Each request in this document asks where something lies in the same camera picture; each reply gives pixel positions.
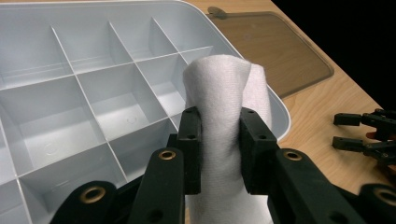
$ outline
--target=wooden surface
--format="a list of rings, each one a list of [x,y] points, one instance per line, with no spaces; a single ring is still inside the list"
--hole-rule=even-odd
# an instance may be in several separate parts
[[[21,2],[21,0],[0,0],[0,2]],[[270,0],[189,0],[187,2],[200,8],[205,14],[208,7],[220,7],[230,13],[273,11],[281,15],[331,64],[334,74],[282,99],[291,115],[291,129],[288,135],[279,141],[280,146],[295,148],[306,153],[334,185],[353,193],[358,193],[361,185],[366,183],[389,184],[388,180],[376,170],[374,159],[354,152],[335,150],[332,147],[333,136],[366,140],[365,133],[373,131],[367,126],[334,126],[332,120],[335,114],[372,112],[379,108],[379,105]]]

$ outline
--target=organizer compartment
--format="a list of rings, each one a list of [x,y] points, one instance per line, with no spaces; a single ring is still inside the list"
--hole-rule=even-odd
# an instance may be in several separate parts
[[[137,63],[168,115],[181,113],[186,104],[183,70],[186,62],[178,54]]]
[[[110,142],[128,181],[145,172],[151,154],[166,147],[170,133],[177,129],[170,119],[164,119]]]
[[[112,23],[135,61],[177,52],[154,18],[133,15],[114,18]]]
[[[136,65],[126,64],[78,76],[107,139],[166,118]]]
[[[73,74],[47,20],[13,13],[0,12],[0,89]]]
[[[48,224],[82,184],[141,176],[177,133],[184,69],[216,54],[242,58],[182,1],[0,4],[0,223]]]
[[[62,202],[79,186],[93,180],[108,181],[117,188],[126,184],[108,144],[58,161],[20,178],[33,223],[50,223]]]
[[[111,22],[103,18],[73,16],[53,27],[76,73],[132,61]]]
[[[19,175],[106,141],[75,77],[0,91],[0,118]]]

